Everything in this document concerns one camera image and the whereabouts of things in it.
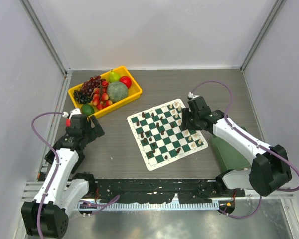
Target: green fruit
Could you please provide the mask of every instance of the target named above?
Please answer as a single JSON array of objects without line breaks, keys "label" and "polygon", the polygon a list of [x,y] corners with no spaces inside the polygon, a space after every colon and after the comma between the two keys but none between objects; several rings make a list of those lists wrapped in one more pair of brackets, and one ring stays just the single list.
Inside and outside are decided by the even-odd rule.
[{"label": "green fruit", "polygon": [[85,115],[89,116],[91,114],[94,114],[94,109],[91,105],[84,104],[81,107],[81,112],[82,112],[82,114],[85,114]]},{"label": "green fruit", "polygon": [[116,82],[119,81],[121,78],[119,73],[114,72],[113,70],[110,71],[109,82]]},{"label": "green fruit", "polygon": [[111,83],[108,86],[107,93],[114,103],[128,96],[129,90],[125,84],[120,81]]}]

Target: gray wall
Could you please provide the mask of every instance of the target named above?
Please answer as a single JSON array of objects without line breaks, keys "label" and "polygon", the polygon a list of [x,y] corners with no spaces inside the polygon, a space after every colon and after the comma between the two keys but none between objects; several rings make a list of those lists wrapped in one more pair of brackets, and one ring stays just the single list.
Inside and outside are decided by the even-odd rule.
[{"label": "gray wall", "polygon": [[[55,107],[62,75],[18,0],[0,0],[0,239],[11,239],[43,144],[32,118]],[[47,117],[36,127],[44,136]]]},{"label": "gray wall", "polygon": [[240,67],[275,0],[30,2],[72,70],[95,70]]},{"label": "gray wall", "polygon": [[[299,0],[286,1],[248,65],[246,80],[266,141],[285,147],[299,169]],[[299,192],[295,195],[299,205]]]}]

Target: wooden table surface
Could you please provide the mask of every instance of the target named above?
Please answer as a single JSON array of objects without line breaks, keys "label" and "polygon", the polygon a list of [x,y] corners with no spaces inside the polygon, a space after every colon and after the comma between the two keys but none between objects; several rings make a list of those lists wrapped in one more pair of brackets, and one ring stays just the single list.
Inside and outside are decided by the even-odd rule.
[{"label": "wooden table surface", "polygon": [[[74,71],[70,87],[104,72]],[[127,117],[135,112],[177,98],[181,98],[187,106],[188,92],[207,80],[219,80],[230,86],[234,103],[229,116],[239,126],[246,127],[249,133],[260,138],[240,70],[132,70],[130,73],[143,89],[141,97],[98,119],[105,135],[87,145],[84,151],[86,158],[77,172],[89,171],[96,178],[215,178],[220,174],[220,168],[211,146],[162,168],[148,171],[127,122]],[[229,102],[227,89],[216,83],[201,86],[195,93],[205,98],[212,111],[225,111]],[[73,103],[67,96],[64,110],[71,109]],[[64,133],[65,120],[61,120],[57,139]],[[209,142],[211,135],[202,133]]]}]

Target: yellow plastic tray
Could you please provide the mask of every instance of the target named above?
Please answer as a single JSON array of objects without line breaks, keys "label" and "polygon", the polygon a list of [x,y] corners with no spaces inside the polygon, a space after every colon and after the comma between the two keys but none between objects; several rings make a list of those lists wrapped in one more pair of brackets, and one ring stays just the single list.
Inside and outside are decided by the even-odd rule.
[{"label": "yellow plastic tray", "polygon": [[[137,98],[139,98],[141,96],[141,93],[142,93],[141,87],[138,85],[138,83],[136,82],[136,80],[129,73],[129,71],[126,69],[125,66],[120,66],[120,67],[115,68],[113,70],[115,72],[119,73],[121,77],[122,76],[128,76],[128,77],[130,77],[130,79],[132,81],[132,85],[129,88],[129,94],[128,94],[128,96],[126,98],[124,98],[124,99],[122,99],[122,100],[120,100],[120,101],[118,101],[116,103],[113,103],[112,105],[107,106],[106,108],[101,109],[100,111],[94,105],[90,104],[94,108],[94,112],[95,113],[93,115],[95,115],[96,118],[99,118],[99,117],[101,117],[101,116],[103,116],[103,115],[105,115],[105,114],[107,114],[107,113],[109,113],[109,112],[111,112],[113,110],[116,110],[117,108],[119,108],[119,107],[121,107],[121,106],[123,106],[123,105],[125,105],[125,104],[127,104],[127,103],[129,103],[131,101],[134,101],[134,100],[136,100]],[[101,78],[104,78],[104,79],[108,80],[109,79],[109,74],[110,74],[110,71],[102,74]],[[76,108],[81,108],[82,104],[76,102],[76,100],[73,97],[73,93],[74,93],[75,90],[79,90],[82,85],[83,85],[83,83],[80,84],[80,85],[74,86],[74,87],[72,87],[72,88],[70,88],[68,90],[68,93],[69,93],[69,95],[71,97],[71,100],[72,100],[72,102],[73,102],[73,104],[74,104],[74,106]]]}]

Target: pear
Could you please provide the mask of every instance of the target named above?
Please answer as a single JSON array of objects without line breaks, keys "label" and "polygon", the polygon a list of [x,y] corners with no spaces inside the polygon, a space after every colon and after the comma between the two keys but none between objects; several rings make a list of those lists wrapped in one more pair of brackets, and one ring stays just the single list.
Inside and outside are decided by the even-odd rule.
[{"label": "pear", "polygon": [[119,73],[114,72],[113,70],[110,71],[109,82],[119,81],[121,78]]}]

